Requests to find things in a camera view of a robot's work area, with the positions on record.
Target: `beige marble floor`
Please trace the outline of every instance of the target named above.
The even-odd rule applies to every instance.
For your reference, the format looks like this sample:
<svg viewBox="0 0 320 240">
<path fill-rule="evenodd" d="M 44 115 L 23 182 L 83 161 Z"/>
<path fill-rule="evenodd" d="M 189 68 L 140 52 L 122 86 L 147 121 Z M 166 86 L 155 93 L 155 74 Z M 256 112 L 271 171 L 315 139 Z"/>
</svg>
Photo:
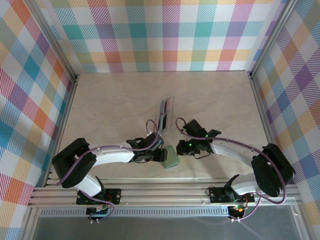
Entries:
<svg viewBox="0 0 320 240">
<path fill-rule="evenodd" d="M 207 130 L 230 139 L 262 146 L 267 143 L 256 102 L 244 71 L 83 73 L 79 79 L 60 149 L 76 138 L 97 145 L 119 144 L 145 137 L 146 120 L 153 119 L 162 99 L 174 96 L 173 118 L 196 119 Z M 173 126 L 164 134 L 176 148 L 183 137 Z M 213 154 L 164 169 L 158 162 L 110 163 L 95 167 L 100 178 L 232 177 L 252 169 Z"/>
</svg>

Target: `table surface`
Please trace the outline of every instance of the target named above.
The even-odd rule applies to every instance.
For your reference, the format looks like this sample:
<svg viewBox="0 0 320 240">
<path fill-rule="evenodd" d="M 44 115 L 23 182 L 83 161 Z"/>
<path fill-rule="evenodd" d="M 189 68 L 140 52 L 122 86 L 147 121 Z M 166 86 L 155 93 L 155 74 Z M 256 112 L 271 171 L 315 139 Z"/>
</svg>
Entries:
<svg viewBox="0 0 320 240">
<path fill-rule="evenodd" d="M 173 121 L 195 119 L 206 130 L 254 146 L 267 144 L 252 88 L 245 71 L 83 73 L 72 102 L 60 151 L 77 138 L 93 145 L 120 144 L 146 137 L 160 102 L 174 96 Z M 174 123 L 163 133 L 165 145 L 184 139 Z M 229 157 L 212 154 L 164 169 L 159 162 L 109 163 L 94 167 L 99 178 L 230 178 L 252 169 Z"/>
</svg>

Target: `purple cable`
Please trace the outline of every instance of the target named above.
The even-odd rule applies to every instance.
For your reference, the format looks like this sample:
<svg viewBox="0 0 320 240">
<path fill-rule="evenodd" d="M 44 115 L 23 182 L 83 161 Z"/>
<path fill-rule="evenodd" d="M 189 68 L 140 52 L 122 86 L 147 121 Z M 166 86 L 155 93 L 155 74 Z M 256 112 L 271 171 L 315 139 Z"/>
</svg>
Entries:
<svg viewBox="0 0 320 240">
<path fill-rule="evenodd" d="M 239 142 L 239 141 L 235 141 L 235 140 L 232 140 L 232 139 L 227 139 L 227 138 L 222 138 L 222 137 L 196 137 L 196 136 L 191 136 L 185 132 L 183 132 L 179 126 L 178 126 L 178 120 L 182 120 L 184 122 L 184 125 L 187 124 L 186 120 L 184 120 L 182 117 L 178 117 L 176 120 L 175 120 L 175 126 L 176 128 L 179 130 L 179 132 L 189 138 L 192 138 L 192 139 L 196 139 L 196 140 L 220 140 L 220 141 L 228 141 L 230 143 L 233 143 L 233 144 L 237 144 L 237 145 L 240 145 L 242 147 L 245 147 L 245 148 L 248 148 L 248 149 L 251 149 L 253 151 L 255 151 L 256 153 L 258 154 L 261 154 L 270 164 L 271 166 L 274 168 L 278 178 L 280 179 L 280 182 L 281 182 L 281 187 L 283 189 L 283 198 L 281 201 L 273 201 L 272 199 L 266 197 L 266 196 L 263 196 L 261 193 L 258 193 L 256 192 L 256 194 L 258 196 L 260 196 L 260 198 L 264 198 L 266 200 L 268 200 L 269 202 L 273 203 L 273 204 L 283 204 L 286 199 L 287 199 L 287 189 L 286 189 L 286 184 L 285 184 L 285 181 L 283 179 L 283 177 L 281 176 L 281 173 L 279 171 L 279 169 L 277 168 L 277 166 L 275 165 L 275 163 L 270 159 L 270 157 L 268 157 L 265 153 L 263 153 L 262 151 L 260 151 L 259 149 L 256 149 L 255 147 L 252 147 L 250 145 L 247 145 L 245 143 L 242 143 L 242 142 Z"/>
<path fill-rule="evenodd" d="M 94 197 L 92 197 L 92 196 L 89 196 L 88 194 L 86 194 L 86 193 L 83 192 L 83 191 L 81 191 L 81 192 L 82 192 L 83 195 L 85 195 L 88 199 L 91 199 L 91 200 L 93 200 L 93 201 L 97 201 L 97 202 L 104 203 L 104 204 L 108 204 L 108 205 L 111 205 L 111 206 L 112 206 L 112 211 L 111 211 L 107 216 L 104 216 L 103 218 L 101 218 L 101 219 L 99 220 L 99 222 L 102 222 L 102 221 L 104 221 L 105 219 L 107 219 L 107 218 L 115 211 L 115 205 L 114 205 L 112 202 L 110 202 L 110 201 L 105 201 L 105 200 L 100 200 L 100 199 L 94 198 Z"/>
<path fill-rule="evenodd" d="M 155 132 L 156 132 L 156 137 L 155 139 L 153 140 L 153 142 L 149 145 L 149 146 L 146 146 L 144 148 L 130 148 L 130 147 L 120 147 L 119 145 L 106 145 L 106 146 L 99 146 L 99 147 L 95 147 L 95 148 L 92 148 L 92 149 L 89 149 L 88 151 L 86 151 L 85 153 L 83 153 L 75 162 L 74 164 L 70 167 L 69 171 L 64 175 L 64 177 L 59 181 L 57 182 L 55 185 L 56 186 L 59 186 L 61 185 L 66 179 L 67 177 L 71 174 L 71 172 L 75 169 L 75 167 L 77 166 L 77 164 L 81 161 L 81 159 L 89 154 L 89 153 L 92 153 L 94 151 L 96 151 L 98 148 L 100 148 L 100 150 L 105 150 L 105 149 L 109 149 L 109 148 L 114 148 L 114 147 L 120 147 L 120 149 L 125 149 L 125 150 L 134 150 L 134 151 L 144 151 L 144 150 L 148 150 L 149 148 L 151 148 L 155 143 L 156 141 L 158 140 L 158 136 L 159 136 L 159 131 L 158 131 L 158 127 L 157 127 L 157 124 L 155 121 L 153 121 L 152 119 L 149 119 L 148 121 L 146 121 L 146 124 L 145 124 L 145 128 L 147 129 L 147 132 L 148 132 L 148 122 L 152 122 L 155 126 Z"/>
</svg>

